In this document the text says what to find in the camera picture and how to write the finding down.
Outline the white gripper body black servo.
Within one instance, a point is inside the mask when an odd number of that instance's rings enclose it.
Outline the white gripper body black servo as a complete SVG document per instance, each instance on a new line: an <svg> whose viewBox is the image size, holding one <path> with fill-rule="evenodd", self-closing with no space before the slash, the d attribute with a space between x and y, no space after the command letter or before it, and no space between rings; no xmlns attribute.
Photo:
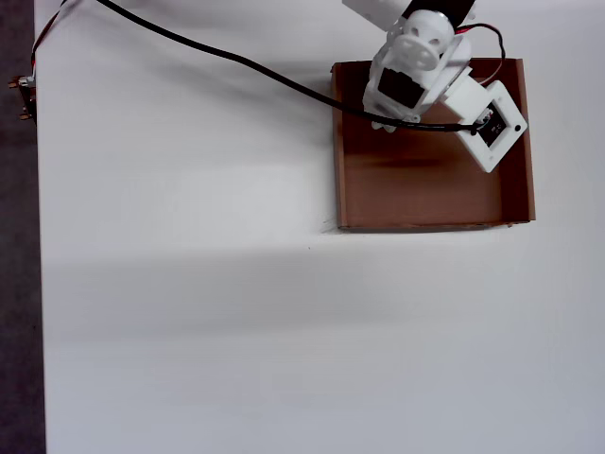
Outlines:
<svg viewBox="0 0 605 454"><path fill-rule="evenodd" d="M397 37L387 42L372 60L364 110L420 122L471 58L471 45L465 38L454 38L441 54L440 44L436 38L424 41L417 37Z"/></svg>

